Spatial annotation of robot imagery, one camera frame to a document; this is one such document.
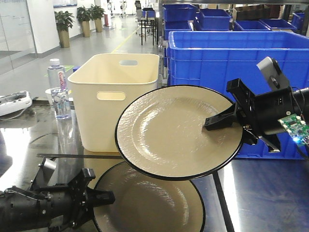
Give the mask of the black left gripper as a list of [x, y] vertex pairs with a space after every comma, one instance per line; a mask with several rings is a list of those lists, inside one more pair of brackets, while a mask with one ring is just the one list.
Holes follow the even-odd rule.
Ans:
[[82, 168], [68, 183], [48, 186], [52, 175], [53, 171], [40, 168], [30, 185], [30, 192], [36, 195], [33, 211], [38, 217], [37, 228], [78, 228], [92, 219], [93, 207], [115, 202], [112, 191], [88, 187], [89, 182], [96, 177], [93, 169]]

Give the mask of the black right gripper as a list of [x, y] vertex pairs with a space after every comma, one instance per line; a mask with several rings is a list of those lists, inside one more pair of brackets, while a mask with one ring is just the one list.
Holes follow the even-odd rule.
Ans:
[[277, 137], [283, 132], [278, 119], [295, 113], [291, 87], [255, 95], [239, 78], [227, 82], [226, 91], [236, 102], [224, 111], [205, 119], [208, 131], [231, 127], [240, 123], [252, 140], [260, 139], [270, 153], [280, 152], [281, 143]]

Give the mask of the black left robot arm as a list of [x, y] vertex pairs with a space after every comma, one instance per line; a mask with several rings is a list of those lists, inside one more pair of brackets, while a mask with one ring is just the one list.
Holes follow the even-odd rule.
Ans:
[[95, 207], [115, 201], [112, 191], [88, 187], [95, 177], [93, 169], [83, 168], [70, 182], [47, 186], [38, 173], [29, 190], [6, 189], [0, 193], [0, 230], [62, 232], [80, 227], [94, 217]]

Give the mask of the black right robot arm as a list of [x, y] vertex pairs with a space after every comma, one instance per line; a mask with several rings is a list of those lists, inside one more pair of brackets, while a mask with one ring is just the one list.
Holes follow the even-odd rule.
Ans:
[[242, 141], [253, 145], [258, 139], [268, 147], [270, 153], [280, 152], [281, 144], [277, 137], [284, 131], [279, 119], [288, 113], [303, 116], [309, 121], [309, 90], [294, 91], [286, 86], [255, 95], [239, 78], [227, 83], [227, 92], [236, 102], [221, 113], [206, 118], [204, 127], [209, 130], [231, 127], [239, 123], [243, 127]]

